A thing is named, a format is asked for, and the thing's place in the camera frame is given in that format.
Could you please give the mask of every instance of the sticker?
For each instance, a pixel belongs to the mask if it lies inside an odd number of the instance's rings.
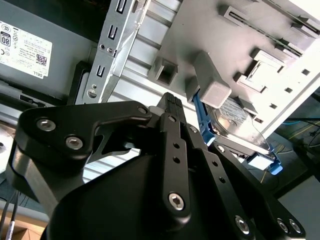
[[[49,75],[52,43],[0,21],[0,63],[44,79]]]
[[[247,119],[246,112],[231,99],[227,99],[219,110],[224,118],[233,120],[238,124],[243,124]]]

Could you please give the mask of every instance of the barcode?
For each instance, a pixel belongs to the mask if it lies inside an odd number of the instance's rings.
[[[47,66],[47,58],[39,54],[36,55],[36,63],[42,66]]]

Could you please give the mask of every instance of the screw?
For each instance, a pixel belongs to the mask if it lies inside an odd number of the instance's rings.
[[[222,146],[220,146],[220,145],[218,145],[218,149],[221,151],[221,152],[225,152],[226,150],[222,147]]]
[[[89,96],[90,98],[92,98],[92,99],[94,99],[94,98],[97,96],[97,92],[96,92],[95,90],[93,90],[93,89],[89,89],[89,90],[87,91],[87,94],[88,94],[88,96]]]
[[[65,140],[65,144],[68,148],[73,150],[79,150],[84,146],[84,143],[81,141],[80,138],[76,136],[70,136]]]
[[[194,133],[198,132],[198,130],[197,130],[194,126],[190,126],[190,129],[191,129],[191,131],[194,132]]]
[[[36,122],[36,126],[42,131],[51,132],[56,129],[56,124],[49,119],[40,119]]]
[[[174,209],[177,211],[181,211],[182,209],[184,209],[185,203],[182,197],[176,193],[171,193],[169,195],[169,202],[172,205],[172,207],[174,207]]]
[[[172,122],[175,122],[176,119],[173,117],[173,116],[168,116],[168,118],[172,121]]]
[[[240,216],[235,216],[235,224],[236,226],[243,232],[245,235],[250,233],[248,224],[242,219]]]
[[[294,229],[298,234],[300,234],[300,233],[301,233],[300,227],[299,227],[292,219],[290,219],[289,222],[290,222],[291,226],[293,227],[293,229]]]
[[[285,233],[289,232],[287,226],[284,224],[284,222],[281,219],[278,218],[277,222]]]
[[[145,110],[145,109],[142,108],[142,107],[139,107],[138,110],[139,110],[140,113],[143,113],[143,114],[146,114],[146,113],[147,113],[147,110]]]

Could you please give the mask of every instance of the hard drive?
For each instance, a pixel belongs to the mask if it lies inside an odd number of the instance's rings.
[[[232,98],[228,98],[219,109],[206,105],[206,110],[216,142],[248,156],[253,152],[268,154],[271,151],[264,136],[255,128],[250,114]]]

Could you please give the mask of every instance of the blue cable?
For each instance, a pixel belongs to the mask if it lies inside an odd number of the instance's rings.
[[[283,125],[293,125],[293,124],[297,124],[297,123],[300,123],[300,121],[288,122],[288,123],[283,122],[282,124],[283,124]]]

